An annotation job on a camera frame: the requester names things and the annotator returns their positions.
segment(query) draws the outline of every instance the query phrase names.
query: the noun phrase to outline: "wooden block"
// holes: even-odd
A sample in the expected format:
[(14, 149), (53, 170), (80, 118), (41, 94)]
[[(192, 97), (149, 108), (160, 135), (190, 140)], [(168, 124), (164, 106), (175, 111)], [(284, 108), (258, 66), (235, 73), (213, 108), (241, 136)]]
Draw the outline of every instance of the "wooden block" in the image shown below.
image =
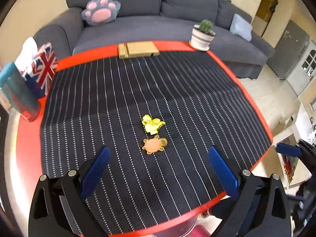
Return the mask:
[(126, 45), (124, 45), (123, 43), (120, 43), (118, 45), (118, 57), (120, 59), (127, 59), (128, 58), (128, 53), (127, 53), (127, 49), (126, 49)]
[(152, 41), (128, 42), (126, 45), (129, 58), (158, 56), (159, 50)]

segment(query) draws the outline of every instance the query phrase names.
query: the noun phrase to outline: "black striped mat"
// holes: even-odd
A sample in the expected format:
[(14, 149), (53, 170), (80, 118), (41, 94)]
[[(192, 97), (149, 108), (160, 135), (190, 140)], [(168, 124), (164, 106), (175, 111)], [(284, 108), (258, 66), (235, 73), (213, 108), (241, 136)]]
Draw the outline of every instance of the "black striped mat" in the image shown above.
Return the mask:
[[(165, 151), (141, 149), (153, 137), (141, 123), (145, 114), (166, 122), (159, 130)], [(42, 169), (51, 178), (78, 169), (101, 145), (110, 148), (108, 170), (87, 199), (108, 234), (166, 222), (222, 192), (208, 162), (214, 144), (246, 169), (271, 143), (240, 88), (203, 52), (111, 57), (57, 72), (41, 126)]]

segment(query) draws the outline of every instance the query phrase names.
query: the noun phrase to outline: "light blue pillow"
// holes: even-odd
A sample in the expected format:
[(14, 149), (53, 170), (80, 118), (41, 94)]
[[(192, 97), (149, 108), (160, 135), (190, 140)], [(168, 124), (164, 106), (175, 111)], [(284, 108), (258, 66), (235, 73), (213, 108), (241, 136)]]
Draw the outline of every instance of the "light blue pillow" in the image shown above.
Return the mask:
[(230, 32), (250, 42), (252, 39), (251, 31), (251, 24), (240, 15), (235, 14), (230, 25)]

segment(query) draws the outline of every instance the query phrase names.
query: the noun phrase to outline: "orange turtle toy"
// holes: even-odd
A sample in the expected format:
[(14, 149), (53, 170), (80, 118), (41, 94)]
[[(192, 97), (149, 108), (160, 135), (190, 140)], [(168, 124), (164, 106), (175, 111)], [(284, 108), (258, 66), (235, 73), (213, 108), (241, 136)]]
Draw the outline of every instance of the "orange turtle toy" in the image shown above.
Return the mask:
[(142, 147), (143, 150), (147, 151), (147, 154), (152, 154), (156, 151), (164, 151), (164, 147), (167, 145), (167, 139), (160, 138), (159, 135), (155, 135), (152, 139), (144, 139), (145, 145)]

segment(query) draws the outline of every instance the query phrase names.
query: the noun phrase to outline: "metal screw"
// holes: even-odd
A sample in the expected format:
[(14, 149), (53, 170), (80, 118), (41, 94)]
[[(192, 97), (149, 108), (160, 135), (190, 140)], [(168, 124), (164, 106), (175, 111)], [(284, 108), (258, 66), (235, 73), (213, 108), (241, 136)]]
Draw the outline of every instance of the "metal screw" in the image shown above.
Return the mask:
[(242, 174), (243, 174), (244, 176), (250, 176), (250, 175), (251, 175), (250, 171), (247, 170), (247, 169), (244, 169), (244, 170), (242, 171)]
[(46, 175), (41, 175), (39, 179), (40, 179), (40, 181), (45, 181), (45, 180), (46, 180), (46, 178), (47, 178), (47, 176), (46, 176)]
[(69, 176), (75, 176), (77, 174), (77, 171), (76, 170), (70, 170), (69, 172), (68, 172), (68, 175)]
[(274, 178), (275, 180), (279, 180), (279, 179), (280, 179), (279, 175), (277, 175), (277, 174), (273, 174), (273, 178)]

